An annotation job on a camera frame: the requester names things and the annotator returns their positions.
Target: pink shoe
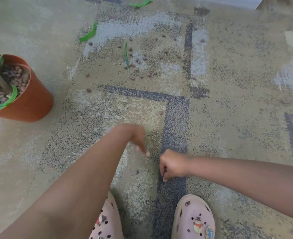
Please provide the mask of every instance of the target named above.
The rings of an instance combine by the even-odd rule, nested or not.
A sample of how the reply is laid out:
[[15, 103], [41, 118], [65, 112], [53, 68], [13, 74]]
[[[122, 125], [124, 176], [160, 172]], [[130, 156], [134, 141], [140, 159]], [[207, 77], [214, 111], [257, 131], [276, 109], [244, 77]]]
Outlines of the pink shoe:
[[107, 238], [124, 239], [118, 207], [110, 192], [89, 237], [89, 239]]
[[185, 195], [175, 209], [171, 239], [214, 239], [215, 222], [208, 204], [196, 195]]

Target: person's right arm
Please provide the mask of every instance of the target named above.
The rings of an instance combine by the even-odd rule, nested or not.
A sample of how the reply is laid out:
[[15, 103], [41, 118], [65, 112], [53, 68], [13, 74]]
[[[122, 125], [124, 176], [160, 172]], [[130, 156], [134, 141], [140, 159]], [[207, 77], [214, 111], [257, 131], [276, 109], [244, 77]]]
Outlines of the person's right arm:
[[293, 218], [293, 166], [233, 158], [193, 157], [172, 150], [160, 156], [163, 181], [194, 175]]

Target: brown object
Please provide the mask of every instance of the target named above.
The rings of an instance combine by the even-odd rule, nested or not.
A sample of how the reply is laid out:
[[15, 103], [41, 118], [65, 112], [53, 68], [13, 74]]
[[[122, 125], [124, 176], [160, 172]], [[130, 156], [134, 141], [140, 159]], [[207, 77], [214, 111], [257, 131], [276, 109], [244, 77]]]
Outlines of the brown object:
[[4, 54], [3, 57], [5, 64], [19, 65], [29, 70], [30, 80], [26, 88], [22, 87], [24, 92], [16, 100], [0, 109], [0, 117], [23, 122], [35, 122], [45, 117], [53, 106], [52, 94], [38, 80], [25, 60], [10, 54]]

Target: person's right hand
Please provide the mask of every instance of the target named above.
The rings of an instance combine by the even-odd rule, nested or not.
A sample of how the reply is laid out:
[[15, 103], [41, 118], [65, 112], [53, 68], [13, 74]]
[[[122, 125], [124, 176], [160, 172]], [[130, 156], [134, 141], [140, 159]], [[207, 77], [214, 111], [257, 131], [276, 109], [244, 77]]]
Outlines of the person's right hand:
[[173, 177], [185, 177], [189, 175], [189, 156], [167, 149], [160, 156], [160, 172], [163, 181]]

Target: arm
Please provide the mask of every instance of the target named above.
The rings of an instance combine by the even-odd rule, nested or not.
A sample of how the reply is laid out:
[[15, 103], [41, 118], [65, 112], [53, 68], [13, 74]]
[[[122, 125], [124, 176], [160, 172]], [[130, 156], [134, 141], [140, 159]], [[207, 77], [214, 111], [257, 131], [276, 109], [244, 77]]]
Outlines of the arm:
[[3, 231], [0, 239], [87, 239], [127, 143], [138, 145], [146, 154], [144, 132], [141, 125], [117, 125]]
[[167, 150], [160, 157], [166, 181], [194, 175], [293, 217], [293, 166], [233, 158], [193, 157]]

